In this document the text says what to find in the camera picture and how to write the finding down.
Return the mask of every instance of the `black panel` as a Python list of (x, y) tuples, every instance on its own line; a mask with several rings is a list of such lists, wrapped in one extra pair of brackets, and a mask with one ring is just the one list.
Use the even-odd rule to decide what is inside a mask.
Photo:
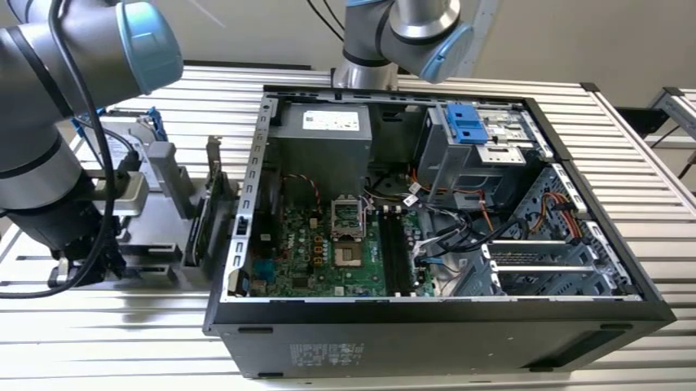
[(669, 116), (660, 108), (616, 108), (640, 138), (657, 132)]
[(600, 88), (597, 87), (597, 85), (594, 83), (588, 83), (588, 82), (579, 83), (579, 87), (582, 87), (582, 89), (586, 92), (600, 92)]
[(666, 92), (669, 95), (673, 95), (673, 96), (684, 96), (684, 93), (681, 92), (681, 90), (676, 87), (664, 87), (662, 88), (664, 92)]

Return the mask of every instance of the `orange wire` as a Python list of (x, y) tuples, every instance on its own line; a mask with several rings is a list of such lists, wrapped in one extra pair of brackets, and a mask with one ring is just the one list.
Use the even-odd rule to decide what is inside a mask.
[[(543, 193), (541, 196), (541, 211), (539, 211), (539, 217), (535, 221), (534, 226), (529, 230), (529, 232), (534, 232), (538, 227), (541, 226), (541, 223), (543, 222), (543, 217), (546, 216), (546, 198), (551, 197), (553, 201), (555, 203), (561, 203), (567, 200), (562, 194), (558, 193)], [(575, 224), (574, 218), (570, 216), (566, 211), (561, 211), (561, 218), (565, 221), (565, 224), (567, 225), (567, 229), (570, 230), (570, 234), (573, 238), (578, 238), (581, 236), (579, 226)]]
[[(415, 169), (411, 169), (411, 180), (414, 182), (418, 182), (418, 176), (415, 174)], [(430, 188), (427, 186), (421, 186), (426, 191), (430, 191)], [(437, 189), (438, 191), (447, 191), (447, 189), (441, 188)], [(455, 193), (465, 193), (465, 194), (478, 194), (478, 205), (481, 206), (481, 212), (482, 212), (482, 218), (486, 220), (486, 223), (489, 224), (490, 232), (494, 231), (493, 223), (490, 222), (490, 216), (489, 212), (486, 211), (486, 193), (483, 190), (454, 190)]]

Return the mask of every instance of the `black wire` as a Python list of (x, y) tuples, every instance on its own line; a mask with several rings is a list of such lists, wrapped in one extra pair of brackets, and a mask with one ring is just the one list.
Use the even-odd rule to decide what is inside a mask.
[(454, 275), (453, 278), (450, 278), (445, 285), (442, 286), (442, 288), (439, 289), (439, 293), (443, 293), (445, 292), (445, 288), (447, 287), (449, 283), (451, 283), (461, 275), (462, 275), (463, 271), (461, 271), (458, 274)]
[(99, 121), (99, 115), (96, 114), (95, 103), (91, 98), (89, 91), (87, 89), (87, 84), (84, 83), (84, 78), (81, 72), (79, 71), (77, 65), (75, 63), (75, 59), (71, 55), (69, 50), (65, 45), (65, 38), (63, 37), (63, 30), (60, 26), (60, 9), (64, 0), (52, 0), (50, 8), (49, 8), (49, 30), (50, 35), (53, 36), (53, 40), (56, 41), (57, 49), (61, 53), (63, 60), (67, 65), (67, 69), (71, 73), (71, 76), (75, 81), (75, 85), (79, 89), (79, 94), (81, 99), (84, 100), (84, 105), (87, 106), (87, 113), (89, 115), (89, 121), (95, 126), (95, 136), (96, 142), (99, 143), (99, 148), (101, 149), (103, 160), (104, 160), (104, 177), (107, 181), (107, 200), (104, 205), (104, 214), (101, 217), (101, 226), (99, 227), (99, 233), (96, 234), (96, 238), (89, 250), (89, 255), (84, 263), (81, 264), (77, 273), (75, 276), (60, 286), (50, 288), (41, 292), (29, 292), (29, 293), (0, 293), (0, 299), (38, 299), (41, 297), (53, 296), (57, 293), (65, 292), (69, 288), (77, 285), (79, 281), (87, 276), (91, 267), (95, 265), (99, 260), (99, 253), (101, 251), (101, 247), (104, 245), (104, 241), (107, 239), (107, 235), (111, 233), (111, 224), (113, 220), (113, 201), (115, 201), (115, 187), (113, 187), (113, 165), (111, 162), (111, 154), (108, 153), (108, 142), (107, 136), (104, 135), (101, 122)]
[(660, 143), (662, 142), (662, 140), (664, 140), (664, 139), (665, 139), (670, 134), (673, 134), (673, 133), (674, 133), (674, 130), (677, 130), (677, 129), (678, 129), (678, 125), (674, 126), (674, 127), (672, 128), (670, 131), (668, 131), (665, 134), (662, 134), (662, 137), (660, 137), (658, 140), (652, 144), (650, 149), (653, 149), (654, 146), (656, 146), (657, 144), (660, 144)]
[[(83, 119), (75, 117), (75, 120), (83, 125), (83, 126), (87, 126), (88, 128), (91, 129), (95, 129), (93, 126), (91, 125), (89, 122), (84, 121)], [(133, 152), (135, 151), (135, 147), (132, 146), (131, 142), (128, 140), (125, 140), (125, 137), (123, 137), (120, 134), (117, 134), (116, 132), (113, 132), (112, 130), (108, 130), (107, 128), (103, 128), (104, 130), (104, 134), (113, 138), (119, 143), (121, 143), (125, 148), (128, 148), (128, 151)]]
[(455, 270), (455, 269), (453, 269), (451, 267), (449, 267), (449, 266), (445, 265), (443, 263), (430, 263), (430, 265), (442, 266), (445, 269), (447, 269), (449, 271), (451, 271), (454, 274), (461, 273), (461, 270)]
[(514, 225), (519, 225), (521, 232), (522, 232), (521, 239), (526, 239), (526, 237), (529, 235), (529, 224), (527, 224), (526, 220), (523, 220), (522, 218), (513, 218), (511, 220), (507, 220), (507, 222), (501, 227), (498, 227), (498, 229), (495, 231), (493, 231), (487, 235), (485, 235), (475, 243), (467, 244), (467, 245), (459, 246), (459, 247), (451, 247), (451, 248), (449, 246), (441, 245), (443, 250), (438, 254), (431, 255), (431, 257), (441, 257), (442, 255), (445, 255), (447, 253), (467, 253), (470, 251), (478, 250), (481, 248), (481, 246), (485, 243), (487, 243), (490, 240), (498, 239), (502, 236), (502, 234), (505, 234), (507, 229)]
[(330, 9), (330, 5), (327, 3), (327, 1), (324, 0), (324, 5), (326, 5), (326, 8), (328, 8), (328, 13), (330, 15), (332, 16), (334, 20), (336, 21), (338, 23), (338, 27), (340, 27), (340, 30), (346, 31), (346, 28), (343, 27), (342, 23), (340, 23), (340, 20), (338, 20), (336, 18), (336, 14), (334, 14), (334, 10)]
[(343, 37), (340, 36), (338, 31), (334, 29), (334, 27), (330, 25), (328, 20), (324, 19), (324, 16), (319, 13), (319, 10), (316, 9), (316, 7), (314, 6), (314, 4), (312, 4), (312, 2), (310, 0), (307, 0), (307, 4), (312, 8), (312, 11), (316, 14), (316, 16), (319, 17), (319, 19), (322, 19), (322, 22), (324, 22), (326, 27), (336, 35), (338, 39), (340, 39), (340, 42), (343, 42)]
[(20, 16), (18, 16), (17, 13), (14, 12), (14, 9), (13, 9), (13, 7), (12, 7), (12, 4), (9, 3), (9, 0), (5, 0), (4, 2), (5, 2), (5, 4), (8, 5), (9, 12), (12, 12), (12, 15), (14, 16), (14, 19), (17, 19), (17, 21), (21, 22), (21, 20), (20, 20)]
[(676, 176), (678, 179), (684, 178), (686, 176), (688, 170), (692, 168), (692, 164), (688, 163), (684, 168), (681, 169), (681, 172)]

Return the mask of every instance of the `label sticker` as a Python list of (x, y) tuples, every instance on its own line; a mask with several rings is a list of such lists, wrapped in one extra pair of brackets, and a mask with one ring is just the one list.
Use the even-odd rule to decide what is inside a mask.
[(358, 113), (310, 110), (304, 112), (302, 128), (304, 130), (343, 130), (356, 132), (359, 131)]
[(291, 344), (290, 359), (296, 367), (359, 365), (366, 344)]
[(423, 188), (421, 186), (421, 184), (418, 182), (414, 182), (411, 184), (411, 186), (409, 187), (409, 191), (413, 193), (413, 194), (418, 194), (418, 191), (421, 190), (421, 188)]
[(409, 197), (406, 197), (406, 199), (403, 200), (403, 204), (406, 204), (406, 206), (411, 206), (413, 204), (415, 204), (418, 202), (418, 197), (415, 195), (410, 195)]

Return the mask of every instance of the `aluminum slatted table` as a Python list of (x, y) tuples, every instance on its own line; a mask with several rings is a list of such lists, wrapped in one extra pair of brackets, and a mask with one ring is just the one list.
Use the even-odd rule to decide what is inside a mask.
[[(207, 136), (223, 136), (227, 173), (242, 179), (264, 84), (327, 86), (327, 72), (187, 67), (181, 81), (116, 105), (156, 106), (192, 177)], [(579, 84), (400, 77), (400, 90), (527, 96), (585, 174), (677, 322), (579, 371), (563, 374), (246, 380), (225, 347), (201, 334), (207, 292), (76, 290), (0, 301), (0, 389), (696, 389), (696, 200), (617, 115)], [(73, 142), (84, 166), (93, 157)], [(2, 290), (44, 287), (54, 262), (16, 227), (0, 243)]]

